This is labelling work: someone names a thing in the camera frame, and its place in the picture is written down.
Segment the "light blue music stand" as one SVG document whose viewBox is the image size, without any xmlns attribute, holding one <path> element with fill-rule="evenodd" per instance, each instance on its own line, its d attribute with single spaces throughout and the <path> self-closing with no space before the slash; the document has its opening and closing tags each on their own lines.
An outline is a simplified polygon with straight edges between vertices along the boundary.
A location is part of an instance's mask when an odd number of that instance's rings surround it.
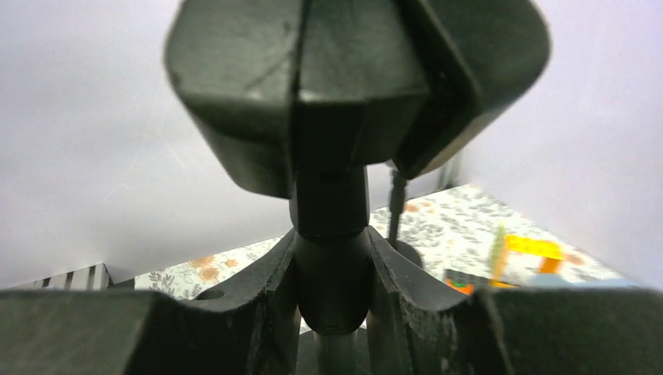
<svg viewBox="0 0 663 375">
<path fill-rule="evenodd" d="M 625 278 L 571 282 L 558 274 L 540 273 L 532 277 L 529 286 L 534 288 L 639 288 L 638 283 Z"/>
</svg>

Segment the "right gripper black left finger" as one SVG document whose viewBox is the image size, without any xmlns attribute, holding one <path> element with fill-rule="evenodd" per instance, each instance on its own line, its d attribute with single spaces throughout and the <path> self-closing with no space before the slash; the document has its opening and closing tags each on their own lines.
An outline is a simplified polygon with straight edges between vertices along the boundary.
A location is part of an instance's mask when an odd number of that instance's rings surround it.
<svg viewBox="0 0 663 375">
<path fill-rule="evenodd" d="M 300 316 L 288 232 L 191 301 L 154 291 L 4 291 L 4 374 L 293 374 Z"/>
</svg>

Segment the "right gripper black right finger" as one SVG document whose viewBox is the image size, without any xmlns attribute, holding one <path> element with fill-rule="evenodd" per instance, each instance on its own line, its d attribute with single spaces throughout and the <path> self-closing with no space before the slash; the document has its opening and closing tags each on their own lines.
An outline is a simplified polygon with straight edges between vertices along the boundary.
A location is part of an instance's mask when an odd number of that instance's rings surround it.
<svg viewBox="0 0 663 375">
<path fill-rule="evenodd" d="M 368 229 L 374 374 L 659 374 L 662 294 L 641 287 L 483 288 L 465 295 Z"/>
</svg>

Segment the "black microphone stand front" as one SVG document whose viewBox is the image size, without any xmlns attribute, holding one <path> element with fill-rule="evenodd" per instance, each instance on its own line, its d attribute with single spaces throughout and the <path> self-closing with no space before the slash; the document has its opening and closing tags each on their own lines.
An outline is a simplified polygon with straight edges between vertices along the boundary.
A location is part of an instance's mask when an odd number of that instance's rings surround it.
<svg viewBox="0 0 663 375">
<path fill-rule="evenodd" d="M 499 327 L 369 224 L 367 167 L 444 163 L 536 82 L 530 1 L 185 1 L 170 84 L 229 177 L 292 229 L 185 317 L 231 374 L 509 374 Z"/>
</svg>

